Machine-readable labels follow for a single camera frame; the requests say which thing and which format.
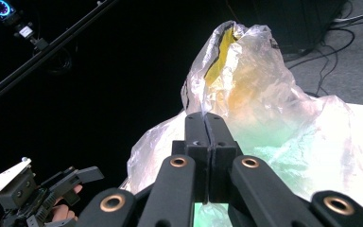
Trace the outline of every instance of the plastic bag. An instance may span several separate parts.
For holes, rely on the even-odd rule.
[[[211,112],[225,119],[245,154],[266,161],[296,195],[310,200],[316,191],[336,190],[361,204],[354,186],[363,183],[363,153],[352,137],[353,113],[337,96],[314,98],[296,85],[267,26],[217,27],[194,60],[181,99],[184,112],[132,148],[132,193],[155,181],[172,141],[183,140],[186,115]]]

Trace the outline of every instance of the finger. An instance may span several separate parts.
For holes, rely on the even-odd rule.
[[[69,207],[67,205],[62,204],[55,206],[54,208],[52,208],[52,214],[54,215],[52,221],[67,219],[68,212]]]
[[[72,210],[69,210],[69,212],[67,212],[67,218],[74,218],[76,216],[75,212]]]
[[[80,192],[81,189],[82,189],[82,185],[81,184],[76,185],[75,188],[74,188],[74,190],[75,190],[76,193]]]

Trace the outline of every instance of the black background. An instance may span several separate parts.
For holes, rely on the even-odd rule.
[[[39,10],[48,41],[95,4],[34,3],[28,12]],[[65,46],[70,72],[41,67],[0,97],[0,173],[24,156],[37,183],[69,166],[98,166],[105,179],[84,185],[77,213],[96,193],[119,186],[132,146],[182,109],[182,84],[213,30],[228,20],[222,10],[205,0],[119,1]],[[32,52],[10,32],[0,25],[0,77]]]

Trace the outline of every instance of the black cable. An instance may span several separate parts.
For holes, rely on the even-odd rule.
[[[344,19],[335,19],[332,21],[332,24],[338,25],[338,24],[347,24],[347,23],[352,23],[358,20],[363,19],[363,14],[359,15],[359,16],[355,16],[352,18],[344,18]]]
[[[231,5],[229,4],[229,0],[225,0],[226,6],[228,6],[229,11],[231,12],[232,16],[236,20],[238,24],[241,24],[240,20],[238,20],[238,17],[235,15],[234,10],[232,9]]]
[[[318,93],[320,92],[320,88],[322,87],[322,83],[323,83],[323,75],[322,75],[322,72],[323,72],[323,70],[325,70],[326,66],[329,64],[329,58],[327,56],[325,56],[322,53],[322,51],[320,51],[318,49],[315,49],[315,50],[318,51],[326,59],[326,63],[323,65],[322,69],[320,70],[320,81],[318,82],[317,92],[315,93],[315,96],[320,96],[320,95],[318,95]]]
[[[347,19],[353,13],[353,3],[352,3],[352,1],[347,1],[347,4],[350,6],[349,13],[347,13],[347,15],[342,17],[343,19]]]
[[[40,13],[38,11],[38,8],[35,5],[35,3],[32,4],[32,7],[34,8],[35,15],[37,16],[37,23],[38,23],[37,40],[40,40],[40,36],[41,36],[41,15],[40,15]],[[34,57],[38,52],[40,52],[40,50],[38,48],[34,48],[33,51],[32,51],[32,57]]]
[[[345,44],[343,47],[341,47],[340,49],[337,49],[336,51],[332,51],[332,52],[330,52],[330,53],[324,54],[325,56],[329,56],[329,55],[335,54],[335,53],[337,53],[337,52],[339,52],[339,51],[341,51],[341,50],[343,50],[343,49],[345,49],[345,48],[349,47],[349,46],[353,43],[353,41],[354,41],[354,39],[355,39],[355,34],[354,34],[351,30],[343,29],[343,28],[330,28],[329,30],[338,30],[338,31],[345,31],[345,32],[349,32],[349,33],[352,35],[352,39],[351,39],[351,40],[350,40],[347,44]],[[309,62],[309,61],[313,61],[313,60],[316,60],[316,59],[320,59],[320,58],[322,58],[322,57],[323,57],[323,56],[322,56],[322,55],[320,55],[320,56],[317,56],[317,57],[312,58],[312,59],[307,59],[307,60],[304,60],[304,61],[300,61],[300,62],[297,62],[297,63],[295,63],[295,64],[293,64],[293,65],[290,65],[290,66],[289,66],[289,67],[287,67],[287,68],[290,70],[290,69],[292,69],[292,68],[294,68],[294,67],[296,67],[296,66],[298,66],[298,65],[300,65],[300,64],[303,64],[303,63],[306,63],[306,62]]]
[[[363,22],[358,22],[358,23],[349,23],[346,26],[333,26],[332,28],[344,28],[344,27],[348,27],[348,26],[359,26],[359,25],[363,25]]]
[[[322,84],[323,84],[323,81],[326,79],[326,77],[328,77],[333,71],[335,71],[336,67],[337,67],[337,64],[338,64],[338,55],[337,55],[337,51],[331,46],[331,45],[327,45],[325,43],[322,43],[321,44],[322,46],[325,46],[325,47],[329,47],[332,49],[332,51],[335,53],[335,64],[334,66],[332,67],[331,70],[329,70],[329,72],[327,72],[325,75],[322,75],[321,72],[323,71],[320,71],[320,82],[318,83],[318,89],[317,89],[317,92],[316,92],[316,95],[318,94],[318,92],[320,90],[322,90],[326,95],[329,96],[329,94],[322,88]]]
[[[63,47],[43,65],[46,73],[53,76],[60,76],[68,73],[73,67],[70,52]]]

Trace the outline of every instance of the brass ring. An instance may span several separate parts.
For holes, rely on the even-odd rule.
[[[183,167],[187,165],[187,160],[184,158],[174,158],[170,160],[170,164],[174,167]]]
[[[241,163],[245,167],[251,167],[251,168],[259,167],[259,163],[255,159],[252,159],[252,158],[245,158],[245,159],[241,160]]]
[[[344,199],[330,196],[323,199],[323,202],[329,209],[341,215],[349,216],[354,213],[353,206]]]
[[[118,203],[111,204],[112,200],[117,200]],[[114,194],[103,199],[101,201],[100,208],[104,212],[113,212],[122,208],[125,202],[126,202],[125,196],[123,196],[122,194]]]

